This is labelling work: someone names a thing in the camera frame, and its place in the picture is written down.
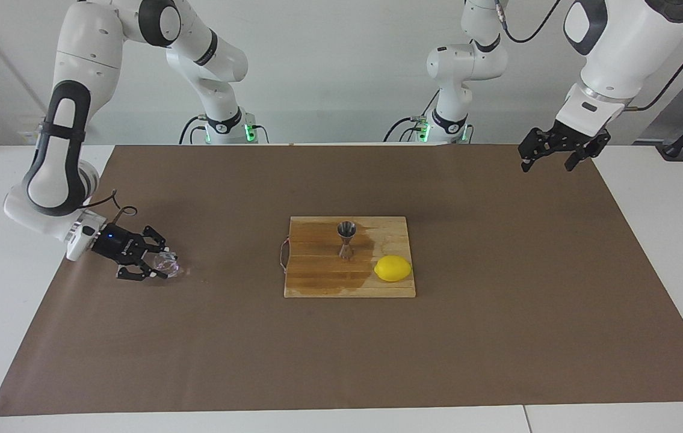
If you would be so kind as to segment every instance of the lemon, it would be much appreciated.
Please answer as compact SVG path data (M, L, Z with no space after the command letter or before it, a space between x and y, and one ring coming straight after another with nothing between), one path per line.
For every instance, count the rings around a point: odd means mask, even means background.
M374 272L382 280L394 283L410 275L410 263L400 256L384 256L376 263Z

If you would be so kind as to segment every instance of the brown tablecloth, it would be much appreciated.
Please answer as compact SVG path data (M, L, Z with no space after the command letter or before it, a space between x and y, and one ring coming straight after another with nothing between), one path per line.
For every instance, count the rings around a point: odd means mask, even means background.
M184 273L63 261L0 416L683 401L683 321L594 165L563 160L118 147L100 195L138 206L120 224L154 226ZM283 298L289 218L335 214L407 217L415 299Z

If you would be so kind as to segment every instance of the jigger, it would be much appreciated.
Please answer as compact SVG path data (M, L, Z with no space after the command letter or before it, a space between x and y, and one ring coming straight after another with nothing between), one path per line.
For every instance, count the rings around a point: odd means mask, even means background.
M357 226L352 221L344 221L338 226L339 236L344 244L341 245L341 251L339 251L339 257L344 260L349 260L354 255L352 246L349 244L354 238L354 234L357 233Z

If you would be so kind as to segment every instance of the cutting board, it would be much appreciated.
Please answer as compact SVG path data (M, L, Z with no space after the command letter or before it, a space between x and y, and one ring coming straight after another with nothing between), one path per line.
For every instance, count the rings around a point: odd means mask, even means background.
M352 221L357 233L350 260L339 257L336 227ZM380 280L377 261L387 255L410 257L403 216L292 216L291 252L286 266L285 298L414 298L413 272L396 283Z

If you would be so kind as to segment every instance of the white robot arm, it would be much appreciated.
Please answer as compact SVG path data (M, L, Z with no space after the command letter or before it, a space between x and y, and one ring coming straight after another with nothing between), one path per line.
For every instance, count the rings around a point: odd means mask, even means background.
M427 71L440 86L437 106L427 113L422 141L456 143L464 135L472 102L468 81L500 77L507 68L501 25L493 0L467 0L462 28L469 44L441 46L430 52Z
M683 0L576 0L564 32L587 62L552 129L534 128L518 146L526 172L555 152L573 152L569 171L600 154L611 139L606 124L627 111L683 40Z
M69 8L58 39L55 76L49 109L42 123L31 169L12 187L5 213L19 224L66 242L66 257L77 260L93 249L119 265L117 276L130 280L166 277L143 261L147 252L166 251L165 239L151 227L130 233L82 204L98 186L99 175L79 160L85 127L113 96L126 40L168 48L171 64L191 63L184 75L196 75L220 91L200 93L210 123L222 140L241 137L244 125L227 82L247 73L247 59L208 28L187 0L92 0ZM154 244L147 244L152 239ZM137 266L137 273L126 266Z

